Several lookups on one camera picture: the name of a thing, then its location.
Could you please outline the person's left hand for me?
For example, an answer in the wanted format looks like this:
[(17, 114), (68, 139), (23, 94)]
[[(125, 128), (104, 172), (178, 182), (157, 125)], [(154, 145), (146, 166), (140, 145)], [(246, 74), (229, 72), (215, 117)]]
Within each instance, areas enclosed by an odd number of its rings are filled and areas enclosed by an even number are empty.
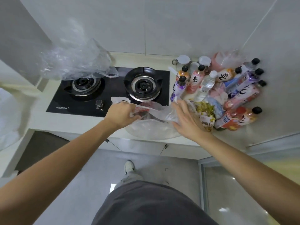
[(141, 119), (140, 115), (133, 115), (135, 108), (135, 104), (124, 101), (113, 104), (103, 121), (109, 128), (117, 131)]

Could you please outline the person's right hand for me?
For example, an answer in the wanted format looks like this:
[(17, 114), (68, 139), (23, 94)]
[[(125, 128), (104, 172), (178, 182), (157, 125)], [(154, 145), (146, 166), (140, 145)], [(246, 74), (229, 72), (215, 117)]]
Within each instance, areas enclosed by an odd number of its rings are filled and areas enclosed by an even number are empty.
[(178, 116), (178, 121), (176, 122), (185, 126), (185, 133), (180, 133), (182, 136), (198, 144), (213, 137), (210, 132), (205, 130), (200, 118), (189, 110), (186, 101), (178, 100), (177, 102), (172, 102), (171, 106)]

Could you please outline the person's right forearm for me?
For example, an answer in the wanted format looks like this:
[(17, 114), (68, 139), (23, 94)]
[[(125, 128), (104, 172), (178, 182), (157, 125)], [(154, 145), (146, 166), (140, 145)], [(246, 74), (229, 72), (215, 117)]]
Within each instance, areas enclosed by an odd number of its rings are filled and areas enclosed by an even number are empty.
[(300, 225), (300, 185), (210, 133), (196, 139), (280, 225)]

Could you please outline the red packet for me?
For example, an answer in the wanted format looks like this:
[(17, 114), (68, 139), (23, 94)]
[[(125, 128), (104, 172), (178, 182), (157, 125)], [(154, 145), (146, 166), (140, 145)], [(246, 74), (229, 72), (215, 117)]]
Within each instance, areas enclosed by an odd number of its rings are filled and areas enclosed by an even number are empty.
[(136, 105), (136, 107), (135, 107), (135, 109), (133, 111), (133, 114), (139, 113), (139, 112), (149, 112), (149, 110), (150, 110), (149, 107)]

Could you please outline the black glass gas stove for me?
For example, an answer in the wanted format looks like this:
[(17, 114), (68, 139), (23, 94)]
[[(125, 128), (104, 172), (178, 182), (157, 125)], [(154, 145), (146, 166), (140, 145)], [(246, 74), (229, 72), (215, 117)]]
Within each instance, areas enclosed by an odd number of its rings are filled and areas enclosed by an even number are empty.
[[(91, 117), (105, 117), (109, 107), (112, 104), (111, 97), (123, 97), (124, 101), (129, 99), (129, 102), (134, 104), (142, 103), (130, 97), (123, 83), (126, 74), (133, 68), (116, 67), (116, 69), (119, 72), (119, 77), (101, 77), (105, 81), (104, 87), (89, 96), (77, 97), (70, 95), (63, 90), (60, 83), (46, 112)], [(170, 72), (165, 70), (156, 71), (162, 75), (163, 84), (159, 96), (153, 101), (161, 104), (162, 106), (167, 106), (169, 105), (170, 100)], [(102, 100), (104, 102), (103, 111), (95, 108), (96, 100)]]

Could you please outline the black burner pan support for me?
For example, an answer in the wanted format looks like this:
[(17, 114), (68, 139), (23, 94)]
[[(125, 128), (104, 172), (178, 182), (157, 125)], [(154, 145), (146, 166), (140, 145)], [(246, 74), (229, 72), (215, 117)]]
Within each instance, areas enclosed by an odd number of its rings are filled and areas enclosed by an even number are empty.
[(138, 67), (126, 74), (123, 83), (130, 97), (138, 102), (147, 102), (159, 96), (163, 77), (153, 68)]
[(61, 85), (65, 92), (77, 97), (89, 96), (104, 87), (103, 78), (79, 78), (76, 80), (62, 81)]

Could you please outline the white cabinet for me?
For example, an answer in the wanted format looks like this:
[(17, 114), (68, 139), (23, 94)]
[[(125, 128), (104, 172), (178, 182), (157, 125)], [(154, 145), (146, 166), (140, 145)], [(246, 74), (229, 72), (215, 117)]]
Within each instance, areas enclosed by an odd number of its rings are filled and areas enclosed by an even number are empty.
[(211, 155), (200, 146), (189, 146), (171, 144), (164, 142), (130, 140), (120, 138), (109, 138), (114, 146), (123, 152), (131, 152), (145, 155), (167, 156), (200, 160), (211, 157)]

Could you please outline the purple drink bottle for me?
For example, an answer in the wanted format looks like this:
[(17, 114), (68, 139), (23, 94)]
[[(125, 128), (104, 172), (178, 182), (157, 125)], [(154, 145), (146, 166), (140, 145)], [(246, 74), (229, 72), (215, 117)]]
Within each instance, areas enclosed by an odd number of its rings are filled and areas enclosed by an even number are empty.
[(260, 76), (264, 72), (265, 71), (263, 69), (257, 68), (254, 71), (247, 71), (246, 73), (242, 74), (238, 80), (227, 90), (228, 98), (233, 98), (246, 86), (258, 82), (260, 80)]
[(187, 79), (185, 76), (180, 76), (174, 86), (173, 86), (173, 92), (170, 97), (170, 101), (174, 102), (176, 98), (180, 98), (183, 92), (186, 90), (187, 87)]

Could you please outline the light blue packet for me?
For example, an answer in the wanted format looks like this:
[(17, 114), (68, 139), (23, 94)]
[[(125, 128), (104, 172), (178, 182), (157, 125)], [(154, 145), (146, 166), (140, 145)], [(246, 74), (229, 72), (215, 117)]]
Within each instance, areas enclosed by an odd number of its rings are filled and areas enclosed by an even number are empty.
[(222, 118), (225, 113), (225, 110), (223, 109), (223, 105), (220, 102), (218, 102), (216, 99), (212, 98), (211, 96), (207, 96), (206, 101), (214, 107), (213, 112), (216, 120)]

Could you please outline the clear water bottle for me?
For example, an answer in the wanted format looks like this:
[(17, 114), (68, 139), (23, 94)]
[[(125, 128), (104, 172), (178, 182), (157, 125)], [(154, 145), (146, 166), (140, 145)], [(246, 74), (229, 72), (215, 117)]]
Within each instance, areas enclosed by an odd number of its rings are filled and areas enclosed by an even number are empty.
[(208, 95), (209, 91), (213, 88), (216, 82), (216, 77), (218, 75), (217, 71), (211, 71), (209, 75), (206, 75), (200, 84), (200, 88), (198, 88), (193, 101), (201, 102)]

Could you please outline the red drink bottle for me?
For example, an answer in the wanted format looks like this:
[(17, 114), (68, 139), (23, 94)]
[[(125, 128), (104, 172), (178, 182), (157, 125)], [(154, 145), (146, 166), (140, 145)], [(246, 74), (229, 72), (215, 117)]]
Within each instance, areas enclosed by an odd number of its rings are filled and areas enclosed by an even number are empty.
[(218, 131), (229, 129), (229, 127), (233, 126), (245, 112), (246, 108), (242, 106), (226, 111), (220, 119), (215, 121), (214, 128)]

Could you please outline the orange drink bottle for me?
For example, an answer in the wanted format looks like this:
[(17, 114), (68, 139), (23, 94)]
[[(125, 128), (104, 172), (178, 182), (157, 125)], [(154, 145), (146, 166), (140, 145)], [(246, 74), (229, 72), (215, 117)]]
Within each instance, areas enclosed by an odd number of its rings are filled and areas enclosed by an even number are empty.
[(242, 72), (241, 67), (223, 69), (217, 73), (216, 82), (227, 82)]
[(254, 121), (256, 121), (258, 115), (262, 113), (263, 110), (261, 107), (256, 106), (252, 109), (239, 107), (237, 111), (238, 111), (237, 120), (234, 120), (233, 124), (231, 124), (228, 127), (230, 131), (236, 131), (245, 125), (253, 123)]
[(188, 70), (189, 70), (188, 65), (183, 65), (182, 69), (177, 72), (175, 81), (178, 81), (181, 76), (184, 76), (186, 78), (186, 82), (189, 82), (190, 74), (189, 74)]

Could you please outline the white mug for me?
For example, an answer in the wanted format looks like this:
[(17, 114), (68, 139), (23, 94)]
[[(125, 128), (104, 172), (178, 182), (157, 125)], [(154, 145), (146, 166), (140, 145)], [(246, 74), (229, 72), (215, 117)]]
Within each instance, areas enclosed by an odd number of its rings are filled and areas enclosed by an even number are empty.
[(175, 66), (176, 71), (180, 71), (184, 65), (189, 66), (191, 59), (187, 55), (180, 55), (172, 60), (172, 65)]

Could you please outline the large crumpled clear plastic bag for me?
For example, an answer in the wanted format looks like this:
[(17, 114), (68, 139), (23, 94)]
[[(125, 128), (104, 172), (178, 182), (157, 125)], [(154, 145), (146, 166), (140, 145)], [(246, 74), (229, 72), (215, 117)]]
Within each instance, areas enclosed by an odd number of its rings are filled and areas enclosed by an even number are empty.
[(112, 59), (94, 38), (88, 38), (82, 24), (70, 18), (60, 45), (41, 53), (40, 76), (51, 80), (76, 80), (79, 78), (117, 78), (118, 70)]

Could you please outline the clear bottle with black cap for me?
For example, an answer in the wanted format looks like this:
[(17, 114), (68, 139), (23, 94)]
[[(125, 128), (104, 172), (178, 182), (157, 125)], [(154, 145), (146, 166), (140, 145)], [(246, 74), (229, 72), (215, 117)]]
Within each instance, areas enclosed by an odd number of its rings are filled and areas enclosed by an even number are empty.
[(246, 72), (253, 72), (257, 69), (257, 65), (260, 63), (259, 58), (254, 58), (251, 61), (244, 62), (240, 68), (241, 68), (241, 74), (244, 74)]

